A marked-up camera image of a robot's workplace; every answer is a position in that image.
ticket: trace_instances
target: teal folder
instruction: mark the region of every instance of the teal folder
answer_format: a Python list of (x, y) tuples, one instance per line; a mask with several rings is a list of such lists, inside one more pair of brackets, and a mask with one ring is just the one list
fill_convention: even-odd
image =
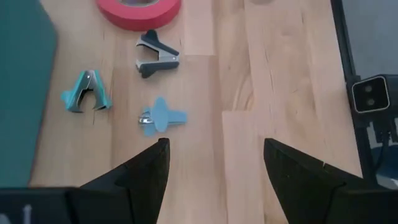
[(57, 44), (38, 0), (0, 1), (0, 187), (26, 187)]

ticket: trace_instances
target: red tape roll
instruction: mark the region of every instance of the red tape roll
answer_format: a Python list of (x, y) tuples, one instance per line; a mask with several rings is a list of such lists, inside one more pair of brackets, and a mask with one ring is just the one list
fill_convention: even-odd
[(181, 0), (158, 0), (147, 6), (128, 6), (119, 0), (96, 0), (100, 11), (114, 25), (127, 30), (145, 31), (168, 24), (181, 7)]

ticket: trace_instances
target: light blue staple remover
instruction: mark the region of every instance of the light blue staple remover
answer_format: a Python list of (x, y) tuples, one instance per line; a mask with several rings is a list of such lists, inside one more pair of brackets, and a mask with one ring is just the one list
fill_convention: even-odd
[(86, 70), (80, 73), (73, 89), (62, 93), (61, 99), (65, 102), (65, 108), (71, 112), (82, 113), (80, 103), (87, 91), (94, 92), (96, 100), (94, 110), (108, 109), (112, 106), (98, 71)]
[(139, 117), (139, 124), (144, 128), (145, 136), (153, 136), (156, 131), (166, 132), (169, 125), (184, 124), (187, 122), (187, 113), (169, 110), (166, 101), (159, 97), (153, 108), (145, 108)]

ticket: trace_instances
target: wood grain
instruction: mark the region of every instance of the wood grain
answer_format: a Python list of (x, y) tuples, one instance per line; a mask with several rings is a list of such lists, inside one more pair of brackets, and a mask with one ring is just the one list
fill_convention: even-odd
[[(140, 33), (110, 24), (89, 0), (41, 0), (58, 50), (31, 185), (81, 185), (171, 140), (158, 223), (287, 223), (262, 160), (276, 138), (361, 175), (329, 0), (185, 0), (158, 29), (177, 70), (143, 80)], [(114, 106), (66, 112), (62, 91), (98, 69)], [(188, 123), (146, 138), (143, 107), (163, 96)]]

